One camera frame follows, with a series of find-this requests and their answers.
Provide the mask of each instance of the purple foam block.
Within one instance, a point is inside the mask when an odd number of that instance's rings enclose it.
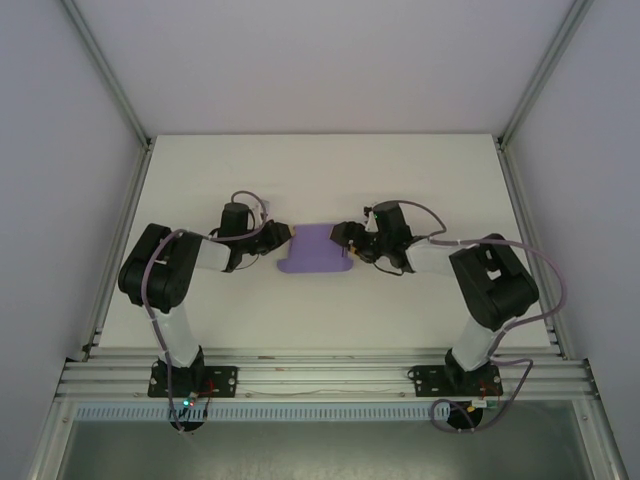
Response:
[[[346,272],[353,267],[347,252],[331,241],[334,225],[296,225],[289,256],[278,260],[278,270],[284,273]]]

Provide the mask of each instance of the white table surface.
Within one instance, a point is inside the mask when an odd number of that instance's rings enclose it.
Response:
[[[449,227],[442,238],[499,232],[520,239],[490,135],[161,136],[125,258],[151,222],[208,233],[239,189],[268,200],[272,218],[291,225],[361,221],[364,205],[409,199],[441,215]],[[425,212],[404,211],[414,234],[435,229]],[[453,276],[398,278],[359,260],[344,273],[287,275],[276,267],[287,249],[232,274],[195,271],[186,308],[203,347],[260,352],[450,347],[467,321]],[[537,311],[537,305],[530,309]],[[502,345],[542,348],[549,339],[538,322],[512,331]],[[100,346],[156,346],[143,310],[117,288]]]

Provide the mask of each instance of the metal bracket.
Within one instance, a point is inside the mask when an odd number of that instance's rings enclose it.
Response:
[[[238,367],[226,366],[205,366],[204,385],[213,384],[211,392],[199,392],[201,398],[234,398],[236,396],[236,386],[238,384]],[[190,388],[183,384],[174,384],[174,397],[188,397],[191,394]],[[151,398],[167,398],[166,372],[159,364],[151,368],[151,379],[147,395]]]
[[[484,397],[502,395],[502,379],[495,365],[474,372],[460,385],[454,385],[444,365],[417,365],[407,376],[413,382],[416,397]]]
[[[598,390],[598,384],[596,383],[596,379],[593,376],[593,370],[591,370],[591,363],[588,358],[584,359],[584,371],[589,378],[589,383],[591,384],[591,392],[596,399],[600,398],[600,391]]]

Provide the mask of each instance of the robotic arm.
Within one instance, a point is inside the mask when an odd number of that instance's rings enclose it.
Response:
[[[216,372],[207,372],[202,348],[189,327],[183,302],[194,269],[208,268],[231,273],[240,265],[245,254],[266,255],[292,237],[287,225],[273,220],[249,230],[247,224],[250,215],[251,210],[245,204],[226,204],[217,229],[218,239],[184,232],[167,243],[151,267],[147,300],[157,318],[157,327],[171,359],[173,394],[185,397],[185,406],[195,403],[206,380],[211,380],[214,373],[225,370],[225,367],[216,367]],[[149,224],[124,262],[118,276],[118,288],[129,297],[132,304],[143,306],[141,292],[145,269],[160,243],[170,234],[169,227]],[[164,353],[152,368],[149,396],[168,396],[169,380]],[[233,396],[234,392],[235,387],[230,388],[230,395],[227,396]]]
[[[539,298],[535,281],[513,250],[476,244],[452,253],[451,247],[434,245],[429,236],[414,236],[394,201],[365,208],[364,213],[369,218],[367,226],[343,222],[334,227],[331,239],[366,263],[375,265],[386,257],[399,270],[396,275],[453,273],[471,314],[445,356],[444,370],[429,366],[426,370],[433,378],[420,383],[431,382],[433,388],[427,390],[452,396],[475,396],[482,384],[501,392],[501,385],[494,381],[499,379],[498,369],[490,361],[496,339],[507,321],[523,315]],[[372,219],[377,231],[372,231]],[[499,234],[485,238],[504,240]]]

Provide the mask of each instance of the black mounting plate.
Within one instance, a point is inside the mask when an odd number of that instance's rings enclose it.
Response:
[[[166,371],[163,365],[154,364],[151,368],[151,379],[149,380],[149,390],[147,395],[151,398],[167,398]],[[218,367],[205,366],[203,376],[203,389],[200,398],[234,398],[236,396],[236,386],[238,384],[238,367]],[[213,383],[213,393],[209,393],[209,380]],[[186,398],[191,393],[191,388],[173,382],[174,398]]]
[[[407,373],[416,389],[416,397],[483,397],[502,395],[500,371],[495,365],[476,370],[460,385],[453,385],[444,365],[417,365]]]

